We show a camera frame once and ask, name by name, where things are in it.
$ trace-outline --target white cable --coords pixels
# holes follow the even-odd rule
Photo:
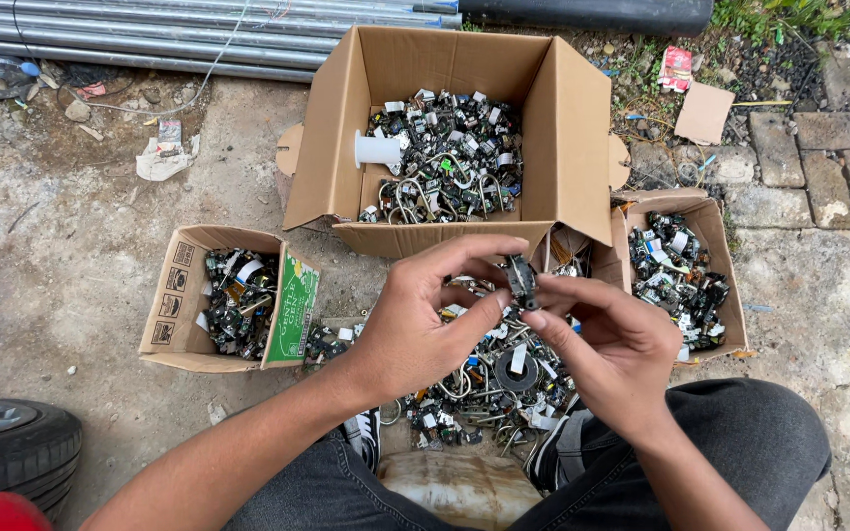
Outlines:
[[[193,96],[193,98],[191,100],[189,100],[188,103],[183,104],[182,107],[179,107],[178,109],[172,109],[171,111],[164,111],[162,113],[153,113],[151,111],[139,111],[139,110],[136,110],[136,109],[128,109],[126,107],[116,107],[114,105],[106,105],[106,104],[103,104],[103,103],[89,103],[87,101],[84,101],[83,98],[81,98],[73,90],[68,89],[67,87],[65,87],[65,89],[68,92],[70,92],[71,94],[73,94],[74,97],[78,101],[81,101],[85,105],[89,105],[91,107],[102,107],[104,109],[113,109],[113,110],[116,110],[116,111],[123,111],[125,113],[136,113],[137,115],[149,115],[149,116],[165,116],[165,115],[172,115],[174,113],[178,113],[179,111],[182,111],[183,109],[185,109],[187,107],[190,107],[192,104],[195,103],[195,100],[198,99],[198,97],[202,95],[202,91],[205,90],[205,86],[209,83],[209,76],[212,75],[212,70],[215,69],[215,66],[218,64],[219,59],[221,59],[222,55],[225,54],[225,50],[229,49],[229,44],[231,43],[232,39],[235,38],[235,33],[238,33],[238,29],[241,27],[242,20],[244,20],[244,15],[247,13],[247,9],[250,5],[251,5],[251,0],[244,0],[244,8],[242,8],[241,16],[238,17],[238,22],[235,23],[235,29],[231,30],[231,35],[229,35],[229,40],[225,42],[225,45],[222,46],[221,51],[218,52],[218,56],[215,57],[214,61],[212,61],[212,66],[210,66],[209,71],[206,72],[205,79],[202,79],[202,85],[198,88],[198,92],[195,93],[195,96]]]

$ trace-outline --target black sneaker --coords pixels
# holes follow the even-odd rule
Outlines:
[[[549,490],[553,492],[558,487],[558,477],[560,474],[559,453],[556,452],[556,441],[559,441],[559,436],[566,426],[566,422],[576,411],[585,409],[583,401],[579,400],[579,395],[574,394],[570,399],[570,405],[566,408],[566,415],[563,415],[556,422],[556,428],[549,432],[546,441],[543,441],[543,446],[534,456],[533,463],[530,464],[528,470],[530,482],[534,484],[538,490]]]
[[[373,474],[379,468],[379,408],[374,407],[343,423],[343,432],[352,447]]]

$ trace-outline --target right hand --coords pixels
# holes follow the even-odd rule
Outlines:
[[[593,415],[636,449],[650,441],[671,420],[664,395],[683,342],[668,313],[591,279],[539,275],[537,285],[543,309],[521,319],[562,358]]]

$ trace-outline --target jeans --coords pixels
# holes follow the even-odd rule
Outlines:
[[[750,379],[687,383],[668,408],[694,445],[773,530],[789,527],[831,465],[815,411],[796,393]],[[583,430],[583,474],[511,529],[669,529],[632,447],[597,419]],[[225,531],[455,529],[389,491],[337,437],[313,444],[273,477]]]

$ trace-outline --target left hand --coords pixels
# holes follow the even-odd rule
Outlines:
[[[371,405],[385,404],[448,376],[497,326],[511,295],[498,289],[478,297],[462,287],[443,286],[445,277],[464,274],[507,286],[503,272],[480,257],[521,254],[528,245],[513,236],[459,236],[396,262],[363,334],[326,370],[347,371]],[[453,303],[469,310],[446,325],[436,311]]]

